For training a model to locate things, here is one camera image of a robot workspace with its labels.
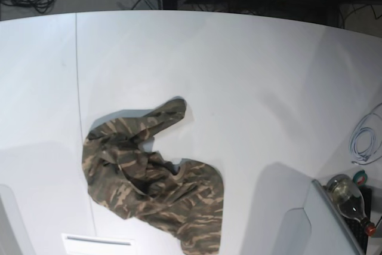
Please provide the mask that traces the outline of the clear plastic bottle red cap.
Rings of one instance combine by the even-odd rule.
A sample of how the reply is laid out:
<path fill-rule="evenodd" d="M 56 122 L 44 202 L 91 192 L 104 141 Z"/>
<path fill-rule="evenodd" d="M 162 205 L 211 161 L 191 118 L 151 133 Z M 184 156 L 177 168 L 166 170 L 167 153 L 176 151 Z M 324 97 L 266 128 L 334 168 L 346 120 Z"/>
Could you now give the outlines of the clear plastic bottle red cap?
<path fill-rule="evenodd" d="M 376 226 L 365 214 L 363 195 L 349 176 L 339 174 L 332 177 L 326 190 L 342 216 L 357 221 L 368 236 L 375 234 Z"/>

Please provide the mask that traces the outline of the camouflage t-shirt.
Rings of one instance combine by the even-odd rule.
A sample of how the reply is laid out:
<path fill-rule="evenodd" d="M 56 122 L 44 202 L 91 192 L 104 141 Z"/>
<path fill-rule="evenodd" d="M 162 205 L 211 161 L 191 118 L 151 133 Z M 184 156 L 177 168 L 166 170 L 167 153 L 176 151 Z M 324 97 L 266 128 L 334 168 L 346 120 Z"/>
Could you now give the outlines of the camouflage t-shirt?
<path fill-rule="evenodd" d="M 97 125 L 83 143 L 82 171 L 98 205 L 171 234 L 184 254 L 217 254 L 224 202 L 220 173 L 192 159 L 175 165 L 143 148 L 180 122 L 186 108 L 186 101 L 176 98 L 145 115 Z"/>

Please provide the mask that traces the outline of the green tape roll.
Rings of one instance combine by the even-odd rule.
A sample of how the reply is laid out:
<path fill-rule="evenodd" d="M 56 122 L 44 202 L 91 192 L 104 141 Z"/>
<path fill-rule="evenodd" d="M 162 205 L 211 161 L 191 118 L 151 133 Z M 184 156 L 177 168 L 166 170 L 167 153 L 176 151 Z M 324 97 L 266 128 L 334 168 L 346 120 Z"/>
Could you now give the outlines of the green tape roll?
<path fill-rule="evenodd" d="M 357 186 L 364 186 L 367 183 L 368 175 L 366 174 L 365 170 L 360 170 L 353 176 L 353 182 Z"/>

